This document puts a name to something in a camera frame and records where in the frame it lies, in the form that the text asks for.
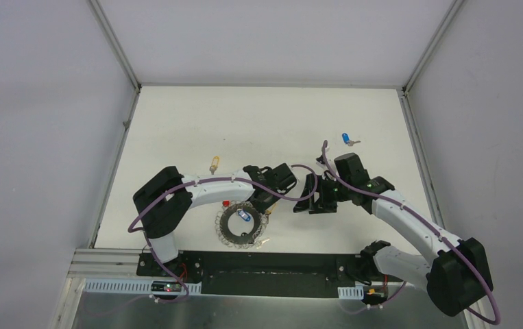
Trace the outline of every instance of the white backdrop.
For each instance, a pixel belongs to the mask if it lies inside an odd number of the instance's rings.
[[[0,1],[0,328],[46,328],[134,90],[84,1]]]
[[[344,145],[343,132],[362,143]],[[318,170],[324,139],[330,158],[357,153],[372,177],[388,179],[428,215],[395,90],[144,87],[95,246],[144,247],[141,233],[126,232],[138,214],[132,195],[164,167],[208,174],[212,157],[220,156],[217,174],[283,162]],[[307,171],[294,173],[304,182]],[[299,197],[302,187],[289,195]],[[335,215],[293,214],[294,204],[278,203],[262,236],[270,240],[252,251],[356,253],[382,239],[417,254],[390,226],[350,202],[339,204]],[[188,211],[175,231],[179,249],[231,251],[215,232],[219,210],[220,203]]]
[[[523,1],[468,1],[411,99],[445,225],[483,243],[523,328]]]
[[[403,86],[452,0],[102,0],[143,83]]]

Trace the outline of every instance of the metal frame edge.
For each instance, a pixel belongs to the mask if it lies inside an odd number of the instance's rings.
[[[139,249],[76,249],[67,278],[139,278],[136,268],[140,253]]]
[[[459,10],[461,9],[461,6],[466,1],[467,0],[453,0],[453,2],[451,3],[451,6],[449,7],[447,12],[445,13],[445,16],[443,17],[443,20],[439,24],[439,27],[433,34],[433,37],[431,38],[429,44],[426,46],[421,58],[417,62],[415,70],[412,72],[411,76],[409,77],[409,80],[406,82],[406,85],[404,86],[404,92],[406,94],[408,94],[411,91],[415,82],[421,75],[421,72],[423,71],[425,66],[430,62],[430,59],[435,53],[435,50],[437,50],[437,46],[445,36],[445,33],[448,31],[449,26],[451,26],[451,24],[453,23],[453,20],[455,19],[455,17],[459,13]]]
[[[60,296],[60,303],[56,307],[51,320],[51,329],[71,329],[75,321],[77,307],[84,290],[86,279],[67,278]]]
[[[100,209],[97,213],[97,216],[95,216],[95,224],[92,231],[92,234],[90,235],[86,246],[93,248],[94,244],[97,239],[99,227],[101,225],[101,220],[104,217],[104,213],[106,211],[106,206],[108,205],[108,199],[110,198],[110,192],[112,190],[112,185],[114,184],[114,180],[116,179],[116,172],[118,170],[118,165],[120,164],[120,159],[122,158],[122,153],[124,152],[124,145],[126,144],[126,138],[128,137],[128,132],[130,131],[130,124],[132,122],[132,118],[134,117],[134,113],[136,112],[136,106],[138,105],[138,100],[140,99],[140,92],[142,88],[135,89],[134,92],[134,99],[132,100],[132,105],[130,106],[130,113],[128,114],[128,118],[126,121],[122,122],[122,125],[124,126],[124,132],[122,134],[122,139],[120,140],[120,144],[118,146],[118,152],[116,153],[116,158],[114,159],[114,164],[110,168],[110,179],[108,180],[108,185],[106,187],[106,192],[104,193],[104,198],[102,199]]]
[[[139,90],[141,83],[134,73],[134,69],[132,69],[132,65],[130,65],[130,61],[128,61],[128,58],[126,57],[126,54],[124,53],[124,50],[120,45],[120,42],[118,41],[118,38],[112,29],[112,25],[110,24],[110,21],[108,20],[108,17],[106,16],[106,13],[104,12],[104,9],[102,8],[99,0],[88,0],[88,5],[97,19],[97,22],[102,32],[104,33],[104,36],[106,37],[106,41],[112,48],[116,59],[122,66],[122,69],[126,72],[130,83],[132,83],[134,89]]]
[[[431,219],[437,225],[444,228],[445,223],[443,222],[441,208],[439,206],[439,201],[437,200],[437,195],[435,194],[435,187],[433,186],[433,180],[428,168],[426,152],[424,151],[423,141],[419,135],[418,125],[413,115],[413,111],[411,110],[409,99],[404,95],[402,90],[397,89],[396,92],[398,94],[398,99],[402,108],[402,113],[404,115],[406,130],[409,132],[411,145],[413,147],[413,151],[415,152],[415,159],[417,161],[419,174],[421,176],[423,188],[425,190],[425,196],[430,210]]]
[[[399,85],[328,84],[296,82],[143,82],[144,87],[268,87],[268,88],[345,88],[345,89],[399,89]]]

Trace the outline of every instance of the purple cable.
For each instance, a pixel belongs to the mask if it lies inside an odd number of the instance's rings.
[[[248,183],[248,184],[251,184],[251,185],[254,185],[254,186],[257,186],[258,188],[261,188],[262,190],[272,194],[272,195],[275,195],[276,197],[279,197],[281,199],[284,199],[284,200],[288,200],[288,201],[296,201],[296,202],[299,202],[299,201],[304,201],[304,200],[307,200],[309,198],[312,197],[312,195],[314,195],[315,191],[317,190],[317,174],[315,173],[315,171],[313,171],[313,169],[311,169],[310,167],[304,165],[304,164],[293,164],[291,166],[292,168],[296,168],[296,167],[299,167],[299,168],[305,168],[305,169],[308,169],[313,175],[314,175],[314,181],[315,181],[315,184],[314,184],[314,188],[312,189],[312,191],[310,192],[310,194],[306,195],[305,197],[288,197],[286,195],[281,195],[279,193],[276,193],[276,192],[273,192],[272,190],[270,190],[269,188],[263,186],[262,184],[259,184],[258,182],[254,182],[252,180],[247,180],[245,178],[240,178],[240,177],[235,177],[233,180],[237,181],[237,182],[244,182],[244,183]],[[229,182],[231,180],[231,177],[213,177],[213,178],[206,178],[204,180],[200,180],[199,181],[199,184],[206,184],[206,183],[212,183],[212,182]],[[148,205],[148,207],[144,208],[144,210],[142,210],[140,212],[140,214],[138,214],[138,216],[132,221],[132,223],[130,224],[130,226],[128,226],[128,233],[132,233],[132,232],[137,232],[137,231],[141,231],[142,228],[135,228],[134,226],[136,226],[136,224],[150,211],[152,210],[152,208],[158,203],[158,202],[161,202],[164,198],[166,198],[168,195],[180,190],[181,188],[185,188],[185,187],[188,187],[188,186],[194,186],[195,185],[195,181],[194,180],[191,180],[190,182],[186,182],[186,183],[183,183],[183,184],[180,184],[180,185],[177,185],[177,186],[174,186],[173,188],[169,189],[169,190],[166,190],[163,194],[161,194],[159,197],[157,197],[151,204]]]
[[[402,205],[401,202],[399,202],[399,201],[397,201],[395,199],[392,199],[390,197],[386,197],[384,195],[379,195],[379,194],[376,194],[376,193],[364,191],[364,190],[361,190],[359,188],[353,187],[352,185],[348,184],[347,182],[344,182],[340,177],[338,177],[338,175],[336,175],[334,173],[334,171],[332,170],[332,167],[330,166],[330,163],[328,163],[328,159],[326,157],[326,148],[327,148],[327,146],[328,146],[328,141],[324,141],[324,144],[321,146],[322,158],[324,159],[324,162],[326,163],[326,167],[330,171],[331,175],[338,182],[340,182],[340,184],[346,186],[351,191],[354,191],[354,192],[357,192],[357,193],[360,193],[360,194],[364,194],[364,195],[368,195],[369,197],[376,197],[378,199],[383,199],[383,200],[388,201],[388,202],[390,202],[392,204],[395,204],[397,206],[401,206]],[[434,235],[438,236],[441,239],[441,232],[438,231],[435,227],[433,227],[425,218],[423,218],[423,216],[419,215],[416,211],[414,211],[412,208],[409,208],[408,206],[403,206],[402,208],[405,209],[407,212],[409,212],[411,215],[413,215],[423,225],[425,225]],[[493,325],[497,326],[499,323],[501,323],[501,314],[500,314],[499,308],[497,306],[494,294],[491,292],[491,290],[489,290],[489,286],[487,285],[487,282],[483,279],[483,277],[481,276],[479,271],[477,271],[475,266],[473,266],[473,264],[459,250],[457,250],[457,248],[451,242],[449,242],[449,240],[446,237],[443,237],[442,241],[447,245],[447,247],[449,247],[465,263],[465,265],[467,265],[467,267],[469,267],[469,269],[471,270],[471,272],[473,273],[475,278],[477,278],[477,280],[479,280],[479,283],[481,283],[481,286],[483,287],[483,290],[485,290],[485,293],[487,294],[487,298],[489,299],[489,303],[491,303],[491,307],[494,310],[495,319],[494,320],[488,319],[488,318],[482,316],[481,314],[477,313],[474,309],[472,309],[470,307],[467,308],[467,310],[471,314],[473,314],[476,317],[478,317],[479,319],[482,319],[483,321],[485,321],[485,322],[487,322],[489,324],[493,324]]]
[[[316,175],[315,171],[313,171],[313,169],[311,169],[310,167],[303,165],[303,164],[294,164],[294,165],[292,165],[292,167],[293,168],[300,167],[300,168],[308,169],[314,175],[314,181],[315,181],[314,187],[313,187],[312,191],[310,192],[310,194],[306,195],[305,197],[287,197],[285,195],[281,195],[279,193],[273,192],[272,190],[268,189],[267,187],[263,186],[262,184],[254,182],[252,180],[246,180],[245,178],[237,177],[237,178],[234,178],[233,180],[257,186],[258,188],[261,188],[262,190],[264,190],[268,193],[271,193],[272,195],[275,195],[276,197],[279,197],[281,199],[285,199],[285,200],[289,200],[289,201],[297,201],[297,202],[307,200],[310,197],[312,197],[312,195],[314,195],[315,191],[317,190],[317,175]],[[232,179],[231,177],[206,178],[204,180],[200,180],[199,184],[207,184],[207,183],[212,183],[212,182],[227,182],[227,181],[230,181],[231,179]],[[138,216],[135,218],[135,220],[133,220],[132,223],[130,224],[130,226],[128,226],[128,233],[143,231],[142,227],[135,228],[134,226],[136,226],[136,224],[142,219],[142,217],[144,217],[158,202],[161,202],[168,195],[180,190],[181,188],[185,188],[185,187],[193,186],[193,185],[195,185],[195,181],[191,180],[190,182],[186,182],[181,185],[174,186],[173,188],[171,188],[169,190],[166,190],[162,195],[157,197],[151,204],[149,204],[148,207],[146,207],[144,210],[142,210],[140,212],[140,214],[138,214]],[[146,234],[144,234],[144,238],[146,239],[146,244],[148,244],[148,248],[150,249],[152,258],[154,258],[154,260],[158,263],[158,265],[162,269],[164,269],[164,271],[167,272],[167,274],[169,274],[173,279],[177,280],[180,283],[180,285],[184,288],[184,291],[185,291],[185,294],[182,297],[177,297],[173,300],[162,300],[162,299],[156,298],[156,301],[161,304],[168,304],[168,303],[181,302],[182,300],[185,300],[186,298],[188,298],[188,287],[179,277],[177,277],[171,270],[169,270],[162,263],[162,261],[160,261],[159,257],[156,255],[156,253],[152,249],[152,244],[150,243],[150,240],[148,239]]]
[[[390,296],[387,300],[385,300],[384,302],[380,303],[380,305],[384,305],[388,302],[390,302],[391,300],[394,299],[394,297],[396,297],[396,295],[398,295],[399,292],[402,291],[402,289],[404,288],[404,286],[406,286],[406,281],[403,281],[402,284],[400,285],[400,287],[398,287],[398,289],[392,294],[392,296]],[[365,307],[365,308],[361,308],[359,310],[346,310],[342,304],[340,304],[340,301],[338,301],[338,305],[340,305],[340,309],[343,310],[345,313],[347,314],[350,314],[350,315],[356,315],[356,314],[360,314],[362,312],[364,312],[365,310],[368,309],[368,307]]]

